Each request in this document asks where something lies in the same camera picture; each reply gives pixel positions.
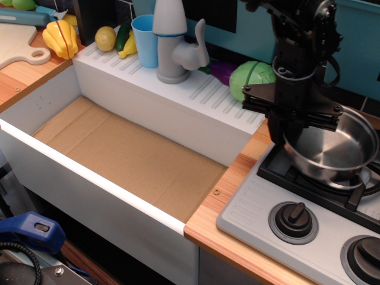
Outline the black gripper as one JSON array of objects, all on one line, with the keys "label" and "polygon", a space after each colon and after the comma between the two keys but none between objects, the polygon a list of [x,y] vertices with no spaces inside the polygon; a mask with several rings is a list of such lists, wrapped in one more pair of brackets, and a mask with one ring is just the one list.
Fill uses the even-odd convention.
[{"label": "black gripper", "polygon": [[272,64],[275,82],[242,87],[243,107],[263,113],[268,119],[272,142],[284,145],[283,131],[291,127],[301,134],[310,126],[335,131],[343,108],[324,97],[315,87],[317,66],[296,72],[278,56]]}]

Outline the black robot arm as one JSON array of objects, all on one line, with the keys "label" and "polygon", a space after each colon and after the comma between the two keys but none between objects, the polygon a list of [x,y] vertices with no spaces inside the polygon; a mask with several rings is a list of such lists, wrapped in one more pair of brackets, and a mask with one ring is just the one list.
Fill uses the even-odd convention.
[{"label": "black robot arm", "polygon": [[314,126],[335,131],[343,107],[321,94],[335,86],[340,68],[333,54],[342,35],[336,31],[334,1],[247,1],[254,12],[263,7],[271,15],[277,41],[272,68],[275,82],[247,84],[243,108],[263,113],[270,138],[284,144],[284,133]]}]

